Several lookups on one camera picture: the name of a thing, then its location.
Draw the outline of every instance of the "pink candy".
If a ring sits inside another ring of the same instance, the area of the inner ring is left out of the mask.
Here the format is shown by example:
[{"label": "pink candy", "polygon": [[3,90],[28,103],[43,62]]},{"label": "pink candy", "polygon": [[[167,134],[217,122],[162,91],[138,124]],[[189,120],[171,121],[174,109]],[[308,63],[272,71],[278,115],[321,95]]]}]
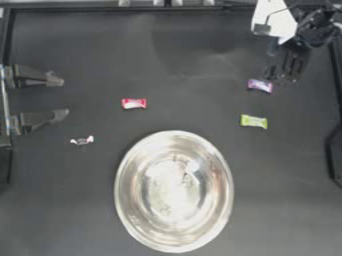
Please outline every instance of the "pink candy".
[{"label": "pink candy", "polygon": [[131,108],[147,108],[147,100],[146,99],[122,99],[122,107],[125,109]]}]

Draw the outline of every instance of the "metal bowl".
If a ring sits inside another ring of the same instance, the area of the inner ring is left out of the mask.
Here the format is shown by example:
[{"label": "metal bowl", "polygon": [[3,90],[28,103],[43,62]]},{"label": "metal bowl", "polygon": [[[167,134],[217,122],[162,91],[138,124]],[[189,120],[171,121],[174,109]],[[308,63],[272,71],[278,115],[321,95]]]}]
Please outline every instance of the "metal bowl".
[{"label": "metal bowl", "polygon": [[233,199],[229,165],[198,135],[155,133],[126,154],[117,210],[129,233],[153,249],[181,253],[209,243],[229,221]]}]

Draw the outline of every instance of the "bowl rim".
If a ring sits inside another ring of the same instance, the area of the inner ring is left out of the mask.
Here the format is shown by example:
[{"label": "bowl rim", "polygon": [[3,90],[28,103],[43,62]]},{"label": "bowl rim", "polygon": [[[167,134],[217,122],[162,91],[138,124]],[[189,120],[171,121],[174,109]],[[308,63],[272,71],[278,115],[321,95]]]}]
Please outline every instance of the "bowl rim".
[{"label": "bowl rim", "polygon": [[[199,237],[199,239],[197,239],[190,244],[181,245],[181,246],[163,245],[161,243],[154,242],[153,239],[149,239],[147,237],[141,235],[141,233],[137,231],[135,227],[131,225],[130,221],[126,218],[125,211],[122,208],[121,198],[119,198],[121,177],[123,175],[125,166],[126,166],[129,160],[131,159],[131,156],[135,154],[135,152],[142,148],[142,146],[149,141],[155,140],[155,139],[158,139],[158,137],[165,137],[165,136],[167,136],[167,137],[173,137],[173,136],[189,137],[193,140],[198,141],[203,145],[203,147],[206,147],[210,150],[214,150],[215,155],[217,155],[222,165],[225,166],[225,171],[227,174],[227,183],[229,183],[229,186],[227,186],[229,187],[229,189],[227,189],[227,199],[229,200],[226,201],[226,206],[219,215],[219,218],[221,218],[219,221],[215,223],[215,225],[213,225],[213,227],[209,229],[207,233],[202,237]],[[211,142],[209,142],[203,137],[201,137],[199,135],[197,135],[191,132],[181,131],[181,130],[167,130],[167,131],[161,131],[161,132],[153,133],[153,134],[147,135],[143,139],[141,139],[134,144],[134,146],[127,151],[127,153],[123,157],[123,160],[122,160],[119,168],[118,168],[118,172],[117,172],[117,176],[115,176],[115,183],[114,183],[114,203],[115,203],[117,212],[118,212],[121,221],[123,223],[123,226],[126,227],[130,235],[143,245],[146,245],[147,247],[150,247],[151,249],[154,249],[157,251],[162,251],[162,252],[167,252],[167,253],[189,252],[189,251],[198,249],[199,247],[206,245],[211,240],[214,240],[214,238],[219,235],[219,233],[225,229],[226,224],[230,220],[233,205],[234,205],[234,194],[236,194],[236,190],[234,190],[233,174],[232,174],[229,164],[225,160],[225,157],[223,157],[221,151],[213,145]]]}]

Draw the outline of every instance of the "candy wrapper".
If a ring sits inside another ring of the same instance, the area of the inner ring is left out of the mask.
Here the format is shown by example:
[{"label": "candy wrapper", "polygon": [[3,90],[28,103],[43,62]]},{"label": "candy wrapper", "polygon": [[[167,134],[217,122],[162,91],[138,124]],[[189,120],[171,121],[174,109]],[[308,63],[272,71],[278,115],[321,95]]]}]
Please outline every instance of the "candy wrapper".
[{"label": "candy wrapper", "polygon": [[87,145],[93,142],[94,142],[94,136],[93,135],[86,139],[82,138],[82,139],[71,139],[70,140],[70,143],[77,144],[78,146]]},{"label": "candy wrapper", "polygon": [[257,89],[257,90],[265,91],[268,93],[272,93],[273,92],[273,83],[260,81],[260,80],[256,80],[256,79],[250,79],[249,84],[248,84],[248,88],[249,89]]},{"label": "candy wrapper", "polygon": [[260,118],[249,115],[241,115],[241,125],[261,127],[268,130],[268,118]]},{"label": "candy wrapper", "polygon": [[125,109],[147,108],[147,100],[146,99],[122,99],[122,107]]}]

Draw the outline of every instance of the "black table surface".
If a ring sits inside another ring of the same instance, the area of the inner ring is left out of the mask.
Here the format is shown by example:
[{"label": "black table surface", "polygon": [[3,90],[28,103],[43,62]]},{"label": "black table surface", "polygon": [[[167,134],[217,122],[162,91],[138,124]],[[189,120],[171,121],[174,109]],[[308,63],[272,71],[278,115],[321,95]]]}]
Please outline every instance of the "black table surface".
[{"label": "black table surface", "polygon": [[[12,186],[0,194],[2,256],[161,255],[129,235],[114,204],[121,159],[146,135],[185,130],[226,157],[236,182],[221,235],[185,255],[334,256],[342,190],[324,142],[338,123],[329,51],[298,84],[246,90],[266,65],[250,13],[18,13],[11,63],[54,70],[63,88],[10,95],[12,112],[70,108],[63,123],[15,138]],[[125,111],[122,98],[147,98]],[[269,129],[240,126],[241,114]],[[94,135],[86,147],[70,139]]]}]

